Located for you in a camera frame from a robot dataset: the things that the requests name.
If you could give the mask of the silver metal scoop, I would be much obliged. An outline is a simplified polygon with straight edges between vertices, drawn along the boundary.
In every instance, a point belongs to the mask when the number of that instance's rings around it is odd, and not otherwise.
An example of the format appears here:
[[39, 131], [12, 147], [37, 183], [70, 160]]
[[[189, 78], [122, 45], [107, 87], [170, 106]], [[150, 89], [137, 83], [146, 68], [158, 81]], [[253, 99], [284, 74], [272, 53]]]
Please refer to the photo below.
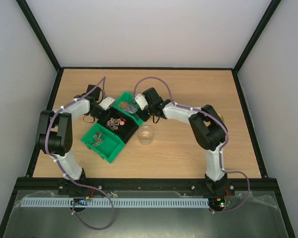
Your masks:
[[132, 114], [135, 114], [135, 113], [137, 112], [138, 107], [137, 107], [136, 105], [134, 105], [134, 104], [127, 103], [127, 104], [125, 105], [124, 110], [125, 110], [127, 113], [129, 113], [129, 114], [132, 115]]

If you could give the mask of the green black bin set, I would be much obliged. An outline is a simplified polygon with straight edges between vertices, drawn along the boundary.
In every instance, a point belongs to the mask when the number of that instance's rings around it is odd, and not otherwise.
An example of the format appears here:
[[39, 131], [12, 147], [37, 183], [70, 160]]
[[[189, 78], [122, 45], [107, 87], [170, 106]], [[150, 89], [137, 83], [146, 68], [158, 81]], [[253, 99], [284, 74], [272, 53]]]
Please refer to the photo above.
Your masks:
[[133, 95], [124, 92], [81, 138], [82, 143], [109, 163], [115, 160], [144, 123], [136, 113], [130, 114], [120, 108], [122, 102], [135, 105]]

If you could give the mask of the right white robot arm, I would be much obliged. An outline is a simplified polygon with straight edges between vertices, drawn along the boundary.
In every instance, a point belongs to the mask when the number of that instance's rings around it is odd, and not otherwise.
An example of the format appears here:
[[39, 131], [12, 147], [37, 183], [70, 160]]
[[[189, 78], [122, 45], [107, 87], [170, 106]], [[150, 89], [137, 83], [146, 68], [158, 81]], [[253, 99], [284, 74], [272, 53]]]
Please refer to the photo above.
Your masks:
[[146, 121], [150, 116], [173, 119], [191, 126], [194, 137], [206, 153], [206, 187], [212, 194], [224, 188], [227, 178], [224, 172], [223, 149], [227, 140], [227, 127], [215, 109], [210, 105], [202, 108], [179, 104], [171, 99], [163, 100], [152, 87], [134, 96], [140, 107], [139, 117]]

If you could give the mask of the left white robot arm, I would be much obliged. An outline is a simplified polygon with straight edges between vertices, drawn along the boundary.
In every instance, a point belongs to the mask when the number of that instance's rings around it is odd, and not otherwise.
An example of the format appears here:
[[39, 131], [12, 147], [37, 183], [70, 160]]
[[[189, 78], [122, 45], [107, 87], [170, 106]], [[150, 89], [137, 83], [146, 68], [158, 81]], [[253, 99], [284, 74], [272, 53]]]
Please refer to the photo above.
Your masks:
[[78, 181], [84, 174], [72, 152], [73, 121], [81, 116], [98, 119], [115, 102], [106, 96], [99, 100], [102, 92], [100, 87], [89, 85], [85, 93], [75, 96], [68, 104], [40, 114], [36, 146], [53, 159], [65, 179]]

